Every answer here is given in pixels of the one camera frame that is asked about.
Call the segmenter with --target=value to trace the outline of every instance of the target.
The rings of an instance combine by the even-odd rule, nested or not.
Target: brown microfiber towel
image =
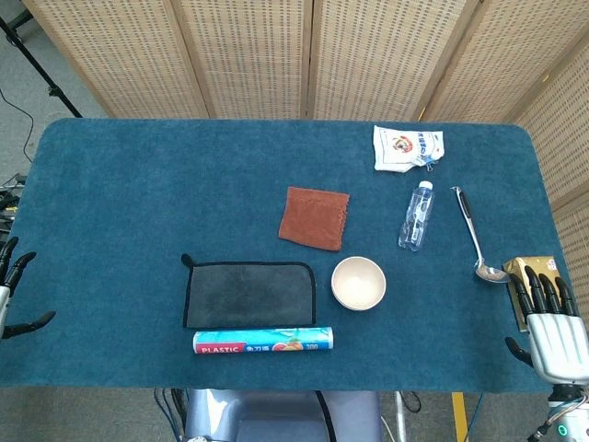
[[[323,250],[341,249],[350,195],[289,187],[278,236]]]

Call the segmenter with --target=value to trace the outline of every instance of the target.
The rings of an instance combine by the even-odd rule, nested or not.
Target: water bottle
[[[425,237],[425,228],[430,218],[433,203],[433,185],[429,181],[420,182],[420,186],[413,191],[411,202],[407,208],[405,222],[401,226],[398,245],[403,249],[417,251]]]

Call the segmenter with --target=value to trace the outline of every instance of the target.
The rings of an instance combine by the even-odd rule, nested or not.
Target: floor
[[[0,17],[14,18],[23,5],[18,0],[0,2]],[[20,36],[40,64],[60,85],[85,117],[106,117],[86,86],[57,52],[35,21],[19,30]],[[47,87],[20,52],[0,39],[0,88],[6,98],[34,118],[27,152],[34,156],[45,127],[69,117],[65,106],[47,96]],[[0,182],[17,172],[28,173],[29,162],[22,154],[29,120],[0,102]],[[456,441],[452,401],[449,393],[419,392],[422,410],[406,413],[409,442]],[[479,395],[467,394],[468,419]],[[392,393],[382,393],[382,413],[395,431]],[[470,440],[513,442],[525,440],[545,419],[546,395],[488,394]],[[0,389],[0,439],[88,442],[101,440],[171,441],[172,435],[151,390],[89,388]],[[389,439],[383,433],[383,440]],[[547,441],[556,440],[553,434]]]

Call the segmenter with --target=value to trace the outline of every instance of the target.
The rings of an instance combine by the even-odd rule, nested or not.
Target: bowl
[[[341,261],[331,275],[331,291],[350,310],[368,310],[387,291],[387,279],[376,262],[362,256]]]

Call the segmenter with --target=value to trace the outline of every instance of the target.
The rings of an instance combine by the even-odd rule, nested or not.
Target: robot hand
[[[553,384],[549,397],[550,413],[546,422],[527,440],[538,441],[555,423],[562,441],[589,441],[589,398],[583,387],[589,384],[589,341],[575,299],[565,282],[556,278],[560,299],[552,282],[538,278],[526,266],[533,302],[525,285],[510,274],[530,333],[530,353],[522,350],[514,338],[505,338],[509,351]]]
[[[0,250],[0,336],[2,339],[12,338],[23,333],[34,332],[45,326],[55,316],[54,311],[48,311],[39,319],[25,324],[6,325],[6,315],[8,313],[8,304],[15,293],[20,276],[25,270],[27,264],[35,258],[37,253],[31,251],[17,259],[15,264],[8,272],[8,263],[12,250],[16,247],[18,238],[10,239]]]

